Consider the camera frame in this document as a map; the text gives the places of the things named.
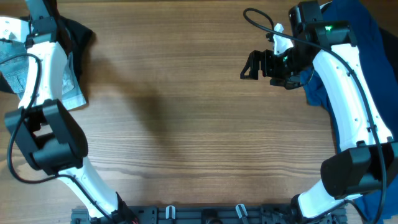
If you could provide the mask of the light blue denim shorts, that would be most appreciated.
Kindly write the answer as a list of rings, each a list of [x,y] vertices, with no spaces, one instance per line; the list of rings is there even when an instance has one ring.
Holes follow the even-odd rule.
[[[22,42],[1,42],[1,60],[26,53]],[[27,57],[19,57],[1,65],[1,84],[7,82],[1,91],[16,94],[21,100],[27,83],[29,61]],[[68,63],[63,73],[62,103],[67,110],[86,104],[74,71],[73,54],[68,56]]]

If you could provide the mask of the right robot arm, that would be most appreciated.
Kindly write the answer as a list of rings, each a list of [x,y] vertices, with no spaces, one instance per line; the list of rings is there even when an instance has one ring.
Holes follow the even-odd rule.
[[[322,9],[316,1],[291,8],[291,35],[284,34],[280,24],[267,27],[267,39],[274,48],[251,52],[240,77],[269,77],[272,85],[293,90],[302,86],[300,73],[312,68],[325,86],[335,115],[340,153],[322,163],[321,179],[296,195],[283,217],[289,223],[318,222],[378,191],[376,217],[380,218],[387,188],[397,175],[397,142],[369,91],[351,24],[324,20]]]

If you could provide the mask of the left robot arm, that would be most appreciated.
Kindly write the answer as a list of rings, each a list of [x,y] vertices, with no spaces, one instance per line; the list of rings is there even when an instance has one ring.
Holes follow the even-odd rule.
[[[90,223],[138,223],[139,219],[119,194],[103,181],[88,158],[83,130],[62,104],[62,78],[72,51],[72,40],[60,18],[56,1],[27,1],[29,21],[21,28],[21,41],[29,59],[27,83],[18,109],[4,121],[11,137],[7,165],[19,182],[12,163],[17,145],[28,165],[47,178],[36,184],[61,180],[84,203]]]

